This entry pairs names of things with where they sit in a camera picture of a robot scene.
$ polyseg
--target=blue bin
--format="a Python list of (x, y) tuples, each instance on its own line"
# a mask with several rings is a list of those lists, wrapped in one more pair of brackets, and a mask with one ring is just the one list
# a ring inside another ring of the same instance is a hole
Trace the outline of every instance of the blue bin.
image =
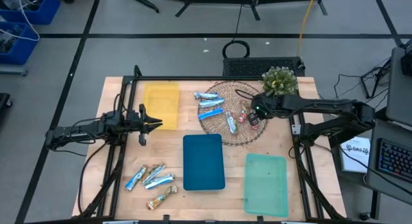
[[(50, 24), (53, 20), (57, 9), (60, 6), (59, 0), (41, 0), (41, 5), (36, 11), (27, 11), (24, 13), (32, 24)], [(27, 23), (20, 10), (0, 10), (0, 15), (7, 21)]]
[[(20, 34), (21, 37), (27, 37), (31, 39), (37, 38), (33, 30), (28, 26), (28, 24), (25, 23), (0, 22), (0, 29), (6, 31), (7, 29), (13, 29), (15, 25), (18, 25), (22, 28), (22, 32)], [(0, 64), (26, 64), (36, 44), (37, 41), (17, 38), (8, 53), (0, 53)]]

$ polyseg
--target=wire basket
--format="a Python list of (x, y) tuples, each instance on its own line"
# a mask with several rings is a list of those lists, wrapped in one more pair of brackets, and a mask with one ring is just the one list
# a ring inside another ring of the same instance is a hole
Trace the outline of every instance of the wire basket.
[[(220, 134), (222, 142), (225, 145), (244, 145), (249, 144), (259, 138), (266, 129), (267, 120), (260, 121), (258, 128), (252, 129), (247, 118), (244, 123), (238, 122), (242, 110), (242, 102), (244, 98), (240, 97), (235, 89), (240, 89), (251, 95), (259, 94), (259, 91), (244, 82), (225, 81), (219, 82), (209, 88), (206, 93), (217, 92), (219, 97), (224, 98), (225, 102), (221, 105), (224, 113), (213, 117), (200, 120), (200, 125), (207, 134)], [(198, 106), (198, 115), (208, 112), (216, 107), (201, 108)], [(226, 111), (230, 111), (237, 122), (237, 134), (232, 134), (229, 130), (229, 125), (226, 120)]]

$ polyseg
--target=yellow tray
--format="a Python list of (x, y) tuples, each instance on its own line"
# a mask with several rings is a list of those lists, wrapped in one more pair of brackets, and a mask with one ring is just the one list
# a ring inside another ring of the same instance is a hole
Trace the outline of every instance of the yellow tray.
[(157, 129), (175, 130), (178, 125), (179, 84), (149, 82), (144, 87), (144, 106), (147, 114), (163, 120)]

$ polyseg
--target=teal tray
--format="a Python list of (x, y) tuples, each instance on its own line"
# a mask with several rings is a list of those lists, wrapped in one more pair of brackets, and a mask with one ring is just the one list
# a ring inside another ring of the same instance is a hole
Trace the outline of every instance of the teal tray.
[(251, 214), (288, 217), (284, 157), (262, 154), (246, 156), (244, 209)]

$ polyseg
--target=green plant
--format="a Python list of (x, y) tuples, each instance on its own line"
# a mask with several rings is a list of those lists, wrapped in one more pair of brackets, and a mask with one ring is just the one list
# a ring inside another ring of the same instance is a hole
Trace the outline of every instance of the green plant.
[(293, 95), (297, 91), (297, 81), (293, 70), (287, 67), (271, 67), (262, 74), (263, 89), (267, 95)]

